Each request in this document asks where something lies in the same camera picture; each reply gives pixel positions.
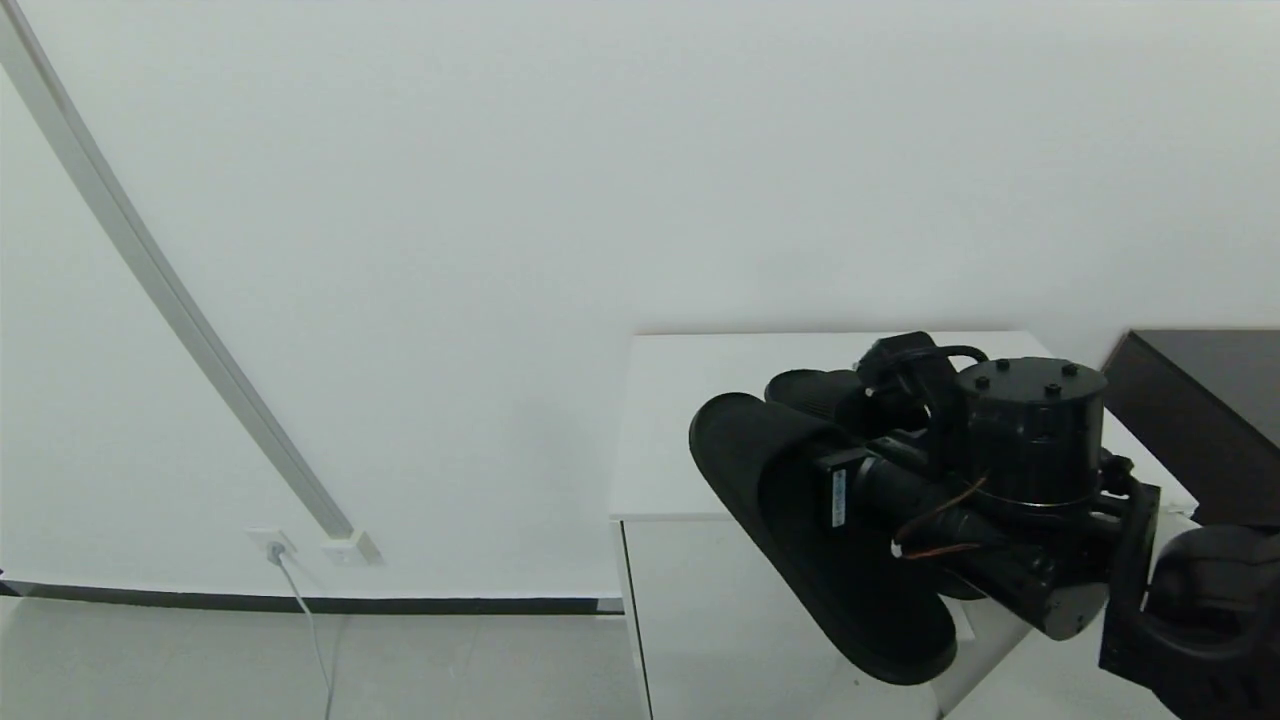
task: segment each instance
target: white wall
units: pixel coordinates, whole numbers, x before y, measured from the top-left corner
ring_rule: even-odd
[[[1097,363],[1128,325],[1280,320],[1271,4],[24,6],[389,565],[308,560],[316,533],[9,122],[10,90],[15,575],[278,592],[247,569],[252,518],[338,594],[608,594],[635,331],[1025,327]],[[119,338],[93,373],[67,357]],[[154,437],[82,447],[124,398]]]

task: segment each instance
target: wall socket plate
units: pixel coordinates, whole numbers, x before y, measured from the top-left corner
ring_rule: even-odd
[[[298,548],[293,547],[289,538],[284,537],[284,530],[280,528],[244,528],[244,534],[248,539],[253,541],[253,544],[262,551],[262,556],[266,556],[266,548],[273,543],[278,542],[284,546],[285,555],[293,555]]]
[[[329,541],[320,546],[325,557],[339,568],[365,568],[381,565],[383,556],[378,552],[374,539],[365,530],[356,530],[349,538]]]

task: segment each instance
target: black motor housing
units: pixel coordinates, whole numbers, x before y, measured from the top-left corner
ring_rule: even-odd
[[[956,375],[963,475],[984,509],[1015,518],[1088,512],[1101,483],[1102,373],[1050,357],[978,363]]]

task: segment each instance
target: white cable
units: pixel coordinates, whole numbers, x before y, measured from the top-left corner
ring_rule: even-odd
[[[271,565],[275,565],[282,573],[284,573],[284,579],[289,582],[289,589],[293,591],[293,597],[298,601],[298,605],[302,606],[302,612],[307,616],[307,625],[311,626],[311,642],[316,648],[316,662],[320,664],[320,674],[324,676],[324,687],[329,691],[324,703],[324,720],[329,720],[329,714],[333,711],[333,680],[329,678],[329,671],[325,670],[324,666],[324,653],[320,651],[320,634],[316,633],[316,620],[315,616],[311,615],[311,609],[307,607],[307,601],[302,600],[302,593],[298,592],[298,585],[294,584],[293,575],[291,575],[289,569],[284,566],[284,561],[280,559],[282,555],[284,555],[283,544],[271,543],[268,547],[266,559],[271,562]]]

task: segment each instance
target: black table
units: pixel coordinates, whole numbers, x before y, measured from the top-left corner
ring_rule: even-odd
[[[1133,331],[1103,370],[1107,407],[1197,521],[1280,528],[1280,331]]]

